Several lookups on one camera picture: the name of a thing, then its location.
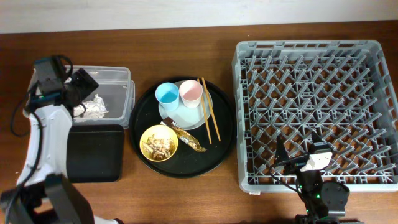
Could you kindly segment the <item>yellow bowl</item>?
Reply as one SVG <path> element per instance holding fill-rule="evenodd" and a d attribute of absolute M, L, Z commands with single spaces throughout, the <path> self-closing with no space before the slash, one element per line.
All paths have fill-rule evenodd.
<path fill-rule="evenodd" d="M 139 141 L 139 147 L 148 160 L 163 162 L 177 152 L 178 137 L 170 127 L 155 125 L 144 131 Z"/>

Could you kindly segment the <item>gold brown snack wrapper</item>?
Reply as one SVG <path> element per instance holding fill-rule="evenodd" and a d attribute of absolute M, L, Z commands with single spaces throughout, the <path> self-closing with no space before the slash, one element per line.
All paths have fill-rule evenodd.
<path fill-rule="evenodd" d="M 199 141 L 195 137 L 193 137 L 190 133 L 182 129 L 172 118 L 167 117 L 160 123 L 161 125 L 171 128 L 176 133 L 179 140 L 183 141 L 185 144 L 190 146 L 196 152 L 207 151 L 206 148 L 200 145 Z"/>

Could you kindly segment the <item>pink cup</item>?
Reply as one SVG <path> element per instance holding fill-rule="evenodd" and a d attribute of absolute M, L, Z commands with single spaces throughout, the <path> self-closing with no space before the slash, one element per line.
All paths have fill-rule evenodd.
<path fill-rule="evenodd" d="M 179 94 L 187 108 L 196 108 L 201 102 L 203 87 L 196 80 L 186 80 L 180 85 Z"/>

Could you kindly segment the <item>wooden chopstick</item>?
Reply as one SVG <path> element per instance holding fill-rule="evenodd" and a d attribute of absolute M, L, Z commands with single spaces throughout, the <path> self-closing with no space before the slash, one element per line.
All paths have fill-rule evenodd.
<path fill-rule="evenodd" d="M 202 84 L 203 84 L 203 86 L 205 88 L 206 97 L 208 98 L 208 102 L 209 102 L 210 101 L 210 94 L 209 94 L 207 86 L 206 86 L 206 81 L 205 81 L 204 77 L 202 77 L 201 80 L 202 80 Z M 213 119 L 213 124 L 214 124 L 214 127 L 215 127 L 215 131 L 216 131 L 218 140 L 219 140 L 219 142 L 221 142 L 220 132 L 218 130 L 218 125 L 217 125 L 215 114 L 214 114 L 214 111 L 213 111 L 213 105 L 210 102 L 209 102 L 209 107 L 210 107 L 210 113 L 211 113 L 211 117 Z"/>
<path fill-rule="evenodd" d="M 212 144 L 211 133 L 210 133 L 210 127 L 209 127 L 209 124 L 208 124 L 208 117 L 207 117 L 206 107 L 205 107 L 205 100 L 204 100 L 204 97 L 203 97 L 203 87 L 202 87 L 201 84 L 200 84 L 200 86 L 201 86 L 201 90 L 202 90 L 202 94 L 201 94 L 201 107 L 202 107 L 203 114 L 204 114 L 205 126 L 206 126 L 206 131 L 207 131 L 207 134 L 208 134 L 208 140 L 209 140 L 209 143 Z"/>

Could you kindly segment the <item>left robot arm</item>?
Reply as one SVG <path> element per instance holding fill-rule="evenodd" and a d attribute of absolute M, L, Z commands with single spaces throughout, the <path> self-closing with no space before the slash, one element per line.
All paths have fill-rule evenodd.
<path fill-rule="evenodd" d="M 5 223 L 120 223 L 94 215 L 67 178 L 67 141 L 74 109 L 99 87 L 64 55 L 34 62 L 27 93 L 18 102 L 30 121 L 29 146 L 13 189 L 1 194 Z"/>

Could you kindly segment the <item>white tissue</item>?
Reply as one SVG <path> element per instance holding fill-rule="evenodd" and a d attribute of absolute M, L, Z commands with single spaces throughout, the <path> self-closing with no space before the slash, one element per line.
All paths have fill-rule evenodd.
<path fill-rule="evenodd" d="M 98 94 L 92 100 L 85 101 L 74 107 L 73 116 L 80 118 L 104 118 L 108 110 L 105 103 Z"/>

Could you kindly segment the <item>food scraps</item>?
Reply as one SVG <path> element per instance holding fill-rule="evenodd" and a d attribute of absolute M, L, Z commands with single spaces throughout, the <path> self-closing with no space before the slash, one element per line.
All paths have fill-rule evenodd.
<path fill-rule="evenodd" d="M 149 136 L 141 145 L 150 158 L 155 161 L 168 159 L 175 152 L 175 144 L 172 139 L 166 139 L 156 134 Z"/>

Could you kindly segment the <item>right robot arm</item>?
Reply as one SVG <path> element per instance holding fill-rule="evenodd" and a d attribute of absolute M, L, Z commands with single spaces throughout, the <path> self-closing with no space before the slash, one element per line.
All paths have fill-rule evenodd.
<path fill-rule="evenodd" d="M 296 215 L 295 223 L 339 223 L 340 218 L 345 216 L 350 190 L 339 182 L 322 179 L 320 171 L 329 165 L 332 148 L 317 133 L 312 132 L 311 137 L 308 152 L 290 158 L 282 138 L 278 136 L 273 166 L 282 166 L 285 175 L 296 175 L 293 191 L 298 193 L 307 213 Z"/>

